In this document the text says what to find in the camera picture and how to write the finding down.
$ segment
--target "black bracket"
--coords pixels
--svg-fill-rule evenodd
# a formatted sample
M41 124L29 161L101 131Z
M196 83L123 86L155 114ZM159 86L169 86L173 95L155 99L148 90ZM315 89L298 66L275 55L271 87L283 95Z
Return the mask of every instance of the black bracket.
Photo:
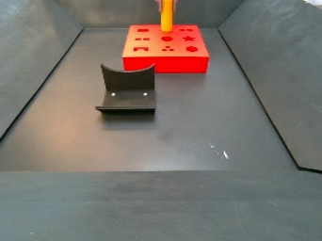
M105 96L100 112L155 111L155 65L147 69L121 72L100 65L105 83Z

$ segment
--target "red block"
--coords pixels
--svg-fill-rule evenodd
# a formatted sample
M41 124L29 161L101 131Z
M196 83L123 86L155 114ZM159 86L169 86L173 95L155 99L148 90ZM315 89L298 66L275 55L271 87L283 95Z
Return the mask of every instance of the red block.
M173 25L163 33L159 25L131 25L123 50L125 71L156 66L156 72L206 72L208 52L199 27Z

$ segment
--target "star-shaped hole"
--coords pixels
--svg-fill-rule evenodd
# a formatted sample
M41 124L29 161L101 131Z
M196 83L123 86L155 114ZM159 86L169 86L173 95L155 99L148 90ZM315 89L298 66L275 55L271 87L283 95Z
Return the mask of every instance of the star-shaped hole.
M193 41L193 37L189 37L189 36L185 36L185 37L183 37L183 39L184 39L184 41Z

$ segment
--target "yellow rod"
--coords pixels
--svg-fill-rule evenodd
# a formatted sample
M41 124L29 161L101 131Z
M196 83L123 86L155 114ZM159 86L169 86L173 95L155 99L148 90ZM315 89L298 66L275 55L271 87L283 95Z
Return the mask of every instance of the yellow rod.
M173 26L173 0L161 0L160 31L171 32Z

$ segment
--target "circular hole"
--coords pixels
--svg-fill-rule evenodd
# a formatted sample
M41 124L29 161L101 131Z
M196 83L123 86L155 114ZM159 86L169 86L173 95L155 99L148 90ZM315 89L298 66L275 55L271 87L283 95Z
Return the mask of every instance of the circular hole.
M168 37L168 36L167 36L167 37L161 37L160 39L161 39L163 41L172 41L172 40L173 40L173 38L172 38L172 37Z

